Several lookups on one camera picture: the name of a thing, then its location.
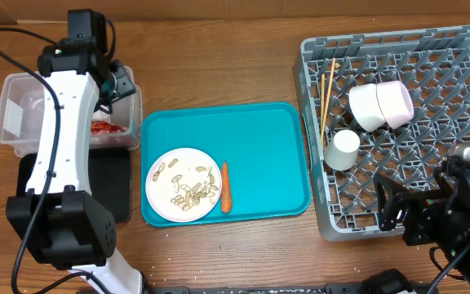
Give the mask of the red snack wrapper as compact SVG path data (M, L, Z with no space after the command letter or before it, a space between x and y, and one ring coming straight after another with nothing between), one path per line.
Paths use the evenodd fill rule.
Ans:
M91 134L103 135L110 133L121 133L127 130L126 127L110 123L104 120L94 120L91 122Z

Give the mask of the white cup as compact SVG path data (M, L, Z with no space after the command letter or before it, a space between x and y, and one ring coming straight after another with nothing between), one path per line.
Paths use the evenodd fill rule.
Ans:
M336 132L324 153L326 165L336 171L350 169L357 160L359 146L360 138L354 131Z

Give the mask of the pink bowl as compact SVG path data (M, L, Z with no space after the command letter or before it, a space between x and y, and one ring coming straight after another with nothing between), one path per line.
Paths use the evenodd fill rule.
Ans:
M414 117L414 106L403 82L382 82L376 88L377 100L386 123L396 129Z

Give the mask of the white plate with peanuts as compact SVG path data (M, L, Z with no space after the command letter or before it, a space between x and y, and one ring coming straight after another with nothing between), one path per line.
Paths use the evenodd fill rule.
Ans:
M151 208L166 221L188 223L206 216L221 198L222 172L198 149L178 148L149 168L144 192Z

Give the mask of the teal serving tray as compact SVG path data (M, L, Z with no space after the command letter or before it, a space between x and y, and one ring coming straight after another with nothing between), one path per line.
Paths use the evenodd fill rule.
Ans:
M140 170L178 148L199 149L228 164L233 207L199 225L297 216L312 197L299 114L287 102L163 110L142 124Z

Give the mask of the orange carrot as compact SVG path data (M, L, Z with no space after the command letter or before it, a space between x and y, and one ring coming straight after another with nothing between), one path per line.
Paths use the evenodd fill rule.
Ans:
M229 214L232 210L232 195L228 173L228 163L224 162L221 170L222 190L221 190L221 211Z

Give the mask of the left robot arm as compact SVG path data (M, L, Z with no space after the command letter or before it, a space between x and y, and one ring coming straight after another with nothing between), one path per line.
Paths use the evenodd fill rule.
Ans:
M145 276L117 249L115 220L92 196L88 176L93 114L111 113L135 93L114 50L112 22L91 9L69 11L67 37L43 49L33 71L46 90L37 157L6 214L20 251L36 262L84 278L100 293L146 293Z

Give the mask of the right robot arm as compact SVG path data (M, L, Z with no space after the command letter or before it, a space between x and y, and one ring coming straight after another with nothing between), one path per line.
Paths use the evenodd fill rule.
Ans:
M431 243L448 261L433 279L430 292L451 270L458 270L470 284L470 159L447 156L433 177L437 189L412 192L381 173L373 176L379 228L389 231L403 225L407 245Z

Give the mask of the grey dishwasher rack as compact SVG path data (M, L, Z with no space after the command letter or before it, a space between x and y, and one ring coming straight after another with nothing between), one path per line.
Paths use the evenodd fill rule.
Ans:
M324 148L320 137L320 78L335 58ZM311 160L317 226L329 241L381 235L373 176L381 173L407 189L435 189L434 169L452 149L470 144L470 25L308 38L293 67L299 112ZM414 117L392 129L364 130L353 117L348 93L369 83L403 82ZM357 160L345 171L326 165L336 132L358 134Z

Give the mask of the black tray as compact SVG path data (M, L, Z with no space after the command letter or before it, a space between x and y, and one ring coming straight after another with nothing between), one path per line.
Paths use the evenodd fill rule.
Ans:
M131 153L124 148L89 150L89 182L93 198L116 223L131 217Z

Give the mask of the clear plastic bin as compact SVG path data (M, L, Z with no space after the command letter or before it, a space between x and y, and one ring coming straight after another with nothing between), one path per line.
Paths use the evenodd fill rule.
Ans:
M8 75L0 97L0 143L12 146L18 157L36 153L43 112L43 85L28 73ZM133 96L115 103L113 113L107 117L110 123L124 127L125 131L93 135L90 147L136 149L140 144L142 117L142 91L137 87Z

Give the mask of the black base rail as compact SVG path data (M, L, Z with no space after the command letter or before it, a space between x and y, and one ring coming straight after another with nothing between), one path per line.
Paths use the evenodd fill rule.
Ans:
M327 283L323 286L294 287L154 287L152 294L361 294L365 290L361 283Z

